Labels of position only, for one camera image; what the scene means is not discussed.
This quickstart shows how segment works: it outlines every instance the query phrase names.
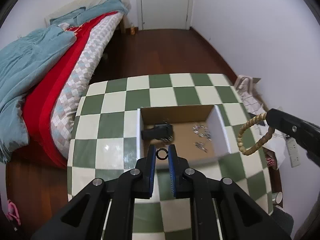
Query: bed leg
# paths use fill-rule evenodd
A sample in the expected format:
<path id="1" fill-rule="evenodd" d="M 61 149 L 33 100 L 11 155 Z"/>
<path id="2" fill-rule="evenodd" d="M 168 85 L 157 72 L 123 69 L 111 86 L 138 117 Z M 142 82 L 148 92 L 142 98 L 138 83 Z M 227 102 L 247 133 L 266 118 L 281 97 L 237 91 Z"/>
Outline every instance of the bed leg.
<path id="1" fill-rule="evenodd" d="M 122 20 L 120 21 L 120 30 L 121 30 L 121 34 L 125 34 L 125 28 L 124 28 L 124 20 L 122 18 Z"/>

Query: power outlet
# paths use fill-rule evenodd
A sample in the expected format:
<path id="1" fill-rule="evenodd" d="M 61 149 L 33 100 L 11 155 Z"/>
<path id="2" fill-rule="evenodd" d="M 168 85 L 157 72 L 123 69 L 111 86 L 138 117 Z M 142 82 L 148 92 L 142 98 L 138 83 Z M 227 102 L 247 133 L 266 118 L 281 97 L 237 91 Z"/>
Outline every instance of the power outlet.
<path id="1" fill-rule="evenodd" d="M 287 149 L 290 157 L 291 167 L 296 167 L 301 164 L 298 152 L 298 145 L 294 138 L 286 140 Z"/>

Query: black object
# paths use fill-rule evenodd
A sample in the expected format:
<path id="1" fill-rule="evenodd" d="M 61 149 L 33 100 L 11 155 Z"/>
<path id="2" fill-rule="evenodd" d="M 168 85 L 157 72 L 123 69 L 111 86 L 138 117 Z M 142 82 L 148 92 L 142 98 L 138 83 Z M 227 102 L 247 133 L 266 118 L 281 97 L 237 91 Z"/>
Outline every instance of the black object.
<path id="1" fill-rule="evenodd" d="M 132 237 L 134 199 L 149 199 L 153 192 L 156 149 L 137 160 L 136 168 L 118 179 L 94 179 L 31 237 L 32 240 L 100 240 L 112 199 L 104 239 Z"/>
<path id="2" fill-rule="evenodd" d="M 161 158 L 161 157 L 159 157 L 159 152 L 160 151 L 165 151 L 165 153 L 167 154 L 164 158 Z M 159 149 L 157 149 L 157 151 L 156 151 L 156 157 L 159 159 L 159 160 L 162 160 L 162 161 L 164 161 L 165 159 L 167 159 L 168 158 L 168 151 L 167 151 L 167 149 L 166 148 L 159 148 Z"/>
<path id="3" fill-rule="evenodd" d="M 270 109 L 267 124 L 295 138 L 307 150 L 307 157 L 320 167 L 320 127 L 277 109 Z"/>
<path id="4" fill-rule="evenodd" d="M 276 223 L 281 226 L 281 228 L 288 234 L 291 235 L 292 229 L 293 229 L 293 217 L 282 211 L 280 208 L 277 208 L 277 206 L 273 207 L 273 213 L 271 214 L 271 217 L 273 218 Z"/>
<path id="5" fill-rule="evenodd" d="M 173 136 L 173 127 L 169 123 L 155 124 L 151 129 L 141 131 L 142 140 L 167 140 L 170 141 Z"/>
<path id="6" fill-rule="evenodd" d="M 290 239 L 231 179 L 208 179 L 189 169 L 188 161 L 177 156 L 174 145 L 169 146 L 168 156 L 175 197 L 190 198 L 193 239 L 219 239 L 213 198 L 225 240 Z M 148 156 L 139 159 L 135 169 L 106 182 L 94 179 L 31 239 L 100 239 L 111 199 L 104 239 L 132 239 L 134 199 L 152 196 L 155 158 L 156 149 L 151 145 Z"/>

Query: metal screw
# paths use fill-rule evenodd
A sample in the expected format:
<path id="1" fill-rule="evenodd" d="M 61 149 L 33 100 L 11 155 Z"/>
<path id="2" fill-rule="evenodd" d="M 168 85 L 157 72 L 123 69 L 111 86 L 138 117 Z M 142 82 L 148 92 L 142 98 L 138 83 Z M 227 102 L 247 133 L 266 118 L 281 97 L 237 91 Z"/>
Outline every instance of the metal screw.
<path id="1" fill-rule="evenodd" d="M 194 174 L 195 173 L 195 170 L 194 169 L 192 169 L 192 168 L 187 168 L 187 169 L 185 169 L 185 171 L 184 171 L 186 174 L 188 174 L 188 175 L 192 175 L 192 174 Z"/>
<path id="2" fill-rule="evenodd" d="M 130 174 L 131 175 L 138 175 L 140 173 L 140 170 L 139 169 L 132 169 L 131 171 L 130 171 Z"/>
<path id="3" fill-rule="evenodd" d="M 230 185 L 232 183 L 232 179 L 230 178 L 223 178 L 222 182 L 226 185 Z"/>
<path id="4" fill-rule="evenodd" d="M 95 186 L 99 186 L 102 184 L 102 179 L 100 178 L 96 178 L 92 181 L 92 184 L 95 185 Z"/>

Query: bed headboard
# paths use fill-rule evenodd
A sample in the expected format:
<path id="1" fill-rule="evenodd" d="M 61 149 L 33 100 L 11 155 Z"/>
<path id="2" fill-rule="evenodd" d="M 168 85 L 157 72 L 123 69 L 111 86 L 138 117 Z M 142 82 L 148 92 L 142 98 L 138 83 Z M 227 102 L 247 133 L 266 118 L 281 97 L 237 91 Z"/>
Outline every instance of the bed headboard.
<path id="1" fill-rule="evenodd" d="M 80 7 L 86 7 L 87 9 L 92 8 L 98 4 L 104 3 L 106 0 L 74 0 L 71 3 L 64 5 L 63 7 L 59 8 L 55 12 L 47 15 L 44 20 L 47 26 L 50 25 L 50 19 L 58 18 L 63 16 L 69 12 L 79 9 Z M 130 0 L 121 0 L 124 6 L 128 9 L 131 9 Z"/>

